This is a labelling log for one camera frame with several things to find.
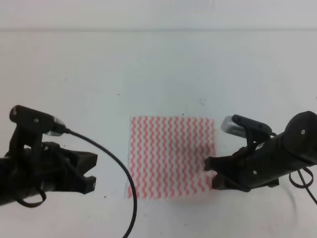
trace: wavy striped pattern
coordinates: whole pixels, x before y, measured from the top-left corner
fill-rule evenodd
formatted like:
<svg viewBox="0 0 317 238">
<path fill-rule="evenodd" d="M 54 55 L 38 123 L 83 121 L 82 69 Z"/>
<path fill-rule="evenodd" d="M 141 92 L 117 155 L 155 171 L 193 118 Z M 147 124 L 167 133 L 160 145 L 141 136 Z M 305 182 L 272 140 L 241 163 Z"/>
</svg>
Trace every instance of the wavy striped pattern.
<svg viewBox="0 0 317 238">
<path fill-rule="evenodd" d="M 215 156 L 212 119 L 133 117 L 130 120 L 129 170 L 138 198 L 192 196 L 211 190 L 204 159 Z M 131 198 L 131 188 L 127 190 Z"/>
<path fill-rule="evenodd" d="M 172 120 L 173 118 L 169 118 L 168 119 L 168 148 L 169 148 L 169 159 L 170 159 L 170 197 L 174 197 L 175 196 L 175 188 L 174 188 L 174 180 L 175 180 L 175 173 L 174 173 L 174 156 L 173 156 L 173 140 L 172 140 L 172 136 L 173 136 L 173 132 L 172 132 Z"/>
<path fill-rule="evenodd" d="M 142 124 L 141 124 L 142 118 L 139 117 L 138 119 L 138 142 L 137 142 L 137 176 L 136 176 L 136 190 L 137 190 L 137 196 L 140 197 L 140 188 L 141 188 L 141 183 L 140 183 L 140 179 L 142 177 L 140 169 L 141 169 L 141 161 L 142 161 L 142 156 L 141 156 L 141 151 L 142 151 Z"/>
<path fill-rule="evenodd" d="M 131 139 L 130 139 L 130 158 L 129 158 L 129 164 L 130 164 L 130 172 L 131 176 L 135 178 L 135 129 L 136 129 L 136 124 L 135 124 L 136 118 L 132 118 L 131 120 Z M 128 187 L 128 197 L 132 197 L 132 190 L 131 187 Z"/>
<path fill-rule="evenodd" d="M 157 158 L 160 158 L 161 154 L 160 154 L 160 131 L 159 131 L 159 126 L 160 126 L 160 117 L 157 117 L 156 119 L 156 147 L 157 147 Z M 160 182 L 160 177 L 161 177 L 161 174 L 160 174 L 160 168 L 161 168 L 161 162 L 160 163 L 157 163 L 156 164 L 157 166 L 157 169 L 156 169 L 156 172 L 157 172 L 157 192 L 158 192 L 158 197 L 161 197 L 162 194 L 161 194 L 161 182 Z"/>
<path fill-rule="evenodd" d="M 143 150 L 143 173 L 144 176 L 142 177 L 142 182 L 143 182 L 143 186 L 142 186 L 142 195 L 143 198 L 146 198 L 148 196 L 148 192 L 147 192 L 147 186 L 148 186 L 148 182 L 147 182 L 147 177 L 148 177 L 148 162 L 149 162 L 149 157 L 148 157 L 148 117 L 144 117 L 144 150 Z"/>
<path fill-rule="evenodd" d="M 167 182 L 167 139 L 166 139 L 166 130 L 167 130 L 167 125 L 166 125 L 166 117 L 163 117 L 162 119 L 162 130 L 163 130 L 163 190 L 164 190 L 164 197 L 168 196 L 168 182 Z"/>
<path fill-rule="evenodd" d="M 150 180 L 150 198 L 154 198 L 154 180 L 153 180 L 153 177 L 154 177 L 154 117 L 151 117 L 150 119 L 150 155 L 151 155 L 151 158 L 150 158 L 150 177 L 149 177 L 149 180 Z"/>
</svg>

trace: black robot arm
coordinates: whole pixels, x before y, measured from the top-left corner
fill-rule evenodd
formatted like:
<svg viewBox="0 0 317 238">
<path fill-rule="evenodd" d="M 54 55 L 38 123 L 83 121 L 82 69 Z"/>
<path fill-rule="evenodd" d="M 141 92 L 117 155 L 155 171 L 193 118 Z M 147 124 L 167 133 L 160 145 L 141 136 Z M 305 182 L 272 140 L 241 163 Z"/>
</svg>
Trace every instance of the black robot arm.
<svg viewBox="0 0 317 238">
<path fill-rule="evenodd" d="M 262 186 L 274 187 L 279 185 L 279 177 L 300 169 L 313 178 L 307 167 L 317 164 L 316 114 L 304 112 L 296 115 L 279 135 L 261 122 L 238 115 L 234 115 L 230 123 L 225 120 L 222 128 L 228 133 L 246 137 L 248 145 L 231 156 L 205 159 L 205 170 L 217 172 L 212 180 L 213 188 L 248 192 Z M 300 186 L 306 188 L 312 182 Z"/>
<path fill-rule="evenodd" d="M 16 123 L 9 152 L 0 159 L 0 205 L 13 201 L 26 207 L 37 207 L 47 191 L 94 191 L 95 177 L 84 174 L 97 163 L 97 155 L 60 148 L 53 142 L 42 142 L 44 133 L 61 135 L 63 123 L 48 114 L 16 106 L 10 112 Z M 24 199 L 39 194 L 41 202 Z"/>
</svg>

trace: cloth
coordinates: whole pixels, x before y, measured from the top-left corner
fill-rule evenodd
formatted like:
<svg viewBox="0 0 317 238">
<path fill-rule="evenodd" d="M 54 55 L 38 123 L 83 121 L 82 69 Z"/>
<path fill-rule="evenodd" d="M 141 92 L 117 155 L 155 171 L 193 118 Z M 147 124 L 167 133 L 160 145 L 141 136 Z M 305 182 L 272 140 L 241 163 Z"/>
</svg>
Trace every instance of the cloth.
<svg viewBox="0 0 317 238">
<path fill-rule="evenodd" d="M 132 117 L 129 170 L 141 199 L 192 196 L 211 190 L 204 159 L 215 156 L 214 121 Z M 132 197 L 131 187 L 127 195 Z"/>
</svg>

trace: white background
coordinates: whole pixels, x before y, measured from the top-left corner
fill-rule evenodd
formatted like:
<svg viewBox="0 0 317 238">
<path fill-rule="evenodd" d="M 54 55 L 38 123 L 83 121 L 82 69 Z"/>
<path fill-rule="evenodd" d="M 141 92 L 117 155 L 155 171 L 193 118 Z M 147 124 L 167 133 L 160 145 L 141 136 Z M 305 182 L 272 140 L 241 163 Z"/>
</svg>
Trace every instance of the white background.
<svg viewBox="0 0 317 238">
<path fill-rule="evenodd" d="M 16 104 L 59 117 L 125 164 L 130 116 L 213 118 L 218 156 L 246 144 L 219 130 L 227 115 L 280 133 L 296 113 L 317 112 L 316 7 L 313 0 L 2 0 L 0 152 L 8 149 L 8 113 Z M 3 206 L 1 233 L 122 237 L 132 214 L 124 173 L 77 138 L 55 140 L 99 154 L 89 173 L 96 191 L 50 193 L 37 209 Z M 140 200 L 131 237 L 316 237 L 315 204 L 287 177 L 280 183 L 250 193 Z M 316 185 L 311 190 L 317 194 Z"/>
<path fill-rule="evenodd" d="M 1 30 L 316 28 L 315 0 L 1 0 Z"/>
</svg>

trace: cable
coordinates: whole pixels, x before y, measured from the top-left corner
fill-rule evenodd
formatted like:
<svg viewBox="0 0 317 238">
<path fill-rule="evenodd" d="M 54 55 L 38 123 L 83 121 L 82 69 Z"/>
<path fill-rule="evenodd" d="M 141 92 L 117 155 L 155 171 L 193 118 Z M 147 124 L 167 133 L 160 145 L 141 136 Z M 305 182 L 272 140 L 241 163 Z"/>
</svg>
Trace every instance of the cable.
<svg viewBox="0 0 317 238">
<path fill-rule="evenodd" d="M 104 148 L 103 146 L 101 146 L 100 144 L 94 142 L 93 140 L 81 135 L 81 134 L 78 134 L 68 128 L 65 128 L 65 131 L 64 133 L 67 133 L 67 134 L 71 134 L 73 136 L 76 136 L 80 139 L 83 139 L 85 141 L 87 141 L 88 143 L 96 146 L 97 148 L 101 149 L 103 152 L 105 152 L 106 154 L 108 154 L 111 158 L 113 158 L 118 164 L 119 166 L 123 169 L 123 171 L 125 172 L 125 174 L 127 175 L 128 177 L 128 180 L 130 182 L 130 185 L 131 185 L 131 190 L 132 190 L 132 196 L 133 196 L 133 212 L 132 212 L 132 219 L 131 219 L 131 222 L 130 222 L 130 225 L 128 227 L 128 230 L 126 231 L 126 233 L 124 234 L 123 238 L 127 238 L 131 231 L 132 231 L 132 228 L 134 226 L 134 223 L 135 223 L 135 220 L 136 220 L 136 216 L 137 216 L 137 208 L 138 208 L 138 201 L 137 201 L 137 192 L 136 192 L 136 189 L 135 189 L 135 185 L 134 185 L 134 182 L 133 182 L 133 179 L 129 173 L 129 171 L 127 170 L 127 168 L 124 166 L 124 164 L 114 155 L 112 154 L 110 151 L 108 151 L 106 148 Z"/>
<path fill-rule="evenodd" d="M 312 192 L 311 192 L 311 191 L 309 190 L 309 188 L 308 188 L 310 185 L 313 184 L 313 181 L 314 181 L 313 172 L 310 171 L 308 168 L 303 168 L 303 170 L 304 170 L 305 172 L 307 172 L 310 176 L 312 176 L 312 180 L 311 180 L 308 184 L 306 184 L 306 182 L 305 182 L 305 180 L 304 180 L 304 178 L 303 178 L 303 175 L 302 175 L 302 173 L 301 173 L 300 170 L 297 170 L 297 172 L 298 172 L 299 177 L 301 178 L 301 181 L 302 181 L 303 185 L 300 185 L 300 184 L 295 183 L 295 182 L 292 180 L 291 174 L 289 174 L 288 178 L 289 178 L 289 180 L 291 181 L 291 183 L 292 183 L 295 187 L 297 187 L 297 188 L 305 188 L 306 191 L 308 192 L 308 194 L 310 195 L 310 197 L 312 198 L 312 200 L 313 200 L 313 201 L 315 202 L 315 204 L 317 205 L 317 200 L 316 200 L 316 198 L 313 196 Z"/>
</svg>

